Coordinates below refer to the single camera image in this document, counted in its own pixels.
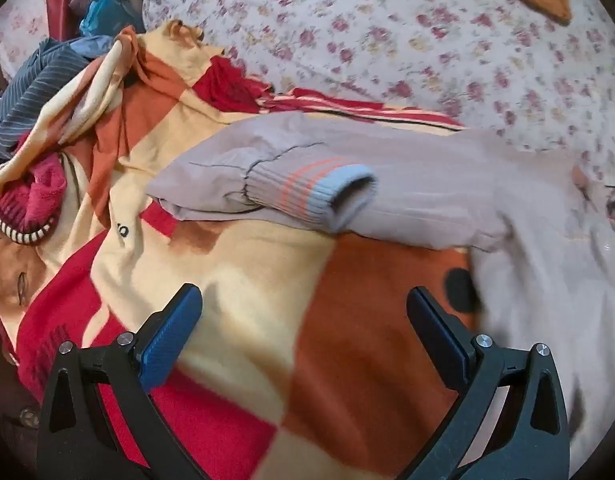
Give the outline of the beige zip jacket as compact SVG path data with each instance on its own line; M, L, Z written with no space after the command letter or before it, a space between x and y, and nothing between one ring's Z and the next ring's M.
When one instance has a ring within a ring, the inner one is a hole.
M521 152L486 131L272 113L189 148L147 192L180 220L468 248L485 329L555 352L571 467L614 442L615 220L571 153Z

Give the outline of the red orange cream blanket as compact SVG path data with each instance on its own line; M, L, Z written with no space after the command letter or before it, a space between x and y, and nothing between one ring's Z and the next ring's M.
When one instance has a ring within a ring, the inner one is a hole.
M264 221L180 222L146 193L260 94L196 28L126 28L45 106L0 192L58 156L51 233L0 224L0 317L22 384L42 396L59 344L109 344L186 283L202 318L153 399L215 479L392 479L453 404L409 324L422 285L446 301L458 249L331 237Z

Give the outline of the red knit garment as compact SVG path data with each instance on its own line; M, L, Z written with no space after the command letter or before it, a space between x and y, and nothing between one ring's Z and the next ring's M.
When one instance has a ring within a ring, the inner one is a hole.
M19 245L38 244L59 219L68 182L61 157L38 159L0 194L0 230Z

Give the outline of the dark striped garment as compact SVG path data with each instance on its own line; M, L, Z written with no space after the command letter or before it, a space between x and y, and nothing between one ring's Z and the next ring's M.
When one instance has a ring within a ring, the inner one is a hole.
M94 58L98 54L90 52L84 39L47 38L38 44L0 97L0 163L11 158L42 107Z

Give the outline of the floral quilt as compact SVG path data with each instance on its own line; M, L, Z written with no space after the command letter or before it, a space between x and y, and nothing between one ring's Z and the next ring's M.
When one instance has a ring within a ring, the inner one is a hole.
M287 92L436 110L528 150L572 148L615 186L615 24L570 0L560 25L520 0L144 0L148 28L198 26Z

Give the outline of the teal cloth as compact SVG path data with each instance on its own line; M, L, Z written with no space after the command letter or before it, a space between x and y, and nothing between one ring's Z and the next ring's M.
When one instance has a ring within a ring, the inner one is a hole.
M83 36L117 36L126 27L144 32L144 22L127 0L94 0L80 21Z

